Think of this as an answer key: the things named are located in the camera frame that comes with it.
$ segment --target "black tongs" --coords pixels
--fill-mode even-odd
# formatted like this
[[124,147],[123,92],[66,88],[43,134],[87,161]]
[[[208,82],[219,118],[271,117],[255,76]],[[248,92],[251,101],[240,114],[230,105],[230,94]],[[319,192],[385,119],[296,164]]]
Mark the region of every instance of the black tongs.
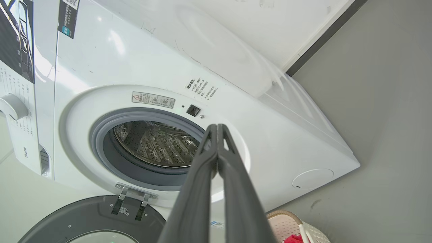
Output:
[[276,242],[227,126],[212,124],[158,243],[209,241],[210,183],[217,172],[224,179],[226,242]]

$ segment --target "white plastic basket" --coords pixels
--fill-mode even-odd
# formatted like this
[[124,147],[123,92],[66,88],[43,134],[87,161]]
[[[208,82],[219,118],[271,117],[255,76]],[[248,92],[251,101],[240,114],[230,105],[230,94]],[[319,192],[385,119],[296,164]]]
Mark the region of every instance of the white plastic basket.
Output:
[[292,212],[277,210],[267,214],[267,219],[278,242],[294,234],[301,235],[303,243],[330,243],[319,229],[301,221]]

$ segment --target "black button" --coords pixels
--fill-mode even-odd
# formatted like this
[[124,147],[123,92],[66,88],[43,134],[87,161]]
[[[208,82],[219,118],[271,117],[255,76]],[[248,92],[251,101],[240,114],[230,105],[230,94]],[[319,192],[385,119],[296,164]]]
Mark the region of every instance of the black button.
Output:
[[194,106],[194,105],[190,105],[190,107],[187,109],[186,113],[193,115],[193,116],[197,116],[197,114],[200,112],[200,108]]
[[27,66],[27,64],[21,63],[21,68],[22,68],[22,75],[25,77],[29,76],[29,67]]
[[27,36],[27,24],[23,21],[19,21],[19,31],[21,35]]
[[27,57],[27,53],[25,53],[24,51],[21,51],[21,61],[22,63],[25,64],[29,63],[29,58]]
[[21,49],[24,51],[28,51],[27,50],[27,39],[24,38],[23,36],[21,36]]
[[19,18],[27,22],[27,6],[19,3]]

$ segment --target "open door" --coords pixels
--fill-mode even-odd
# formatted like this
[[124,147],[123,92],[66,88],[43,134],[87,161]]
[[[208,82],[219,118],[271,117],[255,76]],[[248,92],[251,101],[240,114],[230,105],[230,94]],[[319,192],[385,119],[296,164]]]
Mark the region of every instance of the open door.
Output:
[[58,209],[19,243],[156,243],[164,225],[159,212],[150,205],[143,207],[143,201],[122,195],[98,196]]

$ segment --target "scratch marks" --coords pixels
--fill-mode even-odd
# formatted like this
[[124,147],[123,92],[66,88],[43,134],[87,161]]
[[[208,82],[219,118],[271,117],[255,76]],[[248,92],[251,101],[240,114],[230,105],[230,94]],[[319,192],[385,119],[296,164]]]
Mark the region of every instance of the scratch marks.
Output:
[[226,78],[224,78],[224,77],[222,77],[220,74],[218,74],[217,72],[215,72],[215,71],[213,71],[213,70],[211,70],[211,69],[209,69],[208,67],[206,67],[206,66],[204,66],[206,69],[208,69],[210,72],[212,72],[212,73],[214,73],[214,74],[216,74],[217,76],[219,76],[219,77],[221,77],[221,78],[223,78],[223,79],[225,79],[226,81],[228,81]]
[[200,62],[198,62],[198,60],[196,60],[195,58],[191,57],[187,52],[185,52],[186,55],[188,55],[190,58],[192,58],[192,60],[194,60],[195,62],[199,63],[201,66],[202,64]]
[[153,29],[151,29],[151,30],[148,30],[148,29],[146,29],[146,28],[144,28],[146,31],[148,31],[148,32],[150,32],[150,34],[152,34],[152,35],[154,35],[154,32],[155,32],[155,30],[156,30],[156,28],[153,28]]
[[260,0],[260,7],[261,8],[274,8],[274,1],[275,0]]

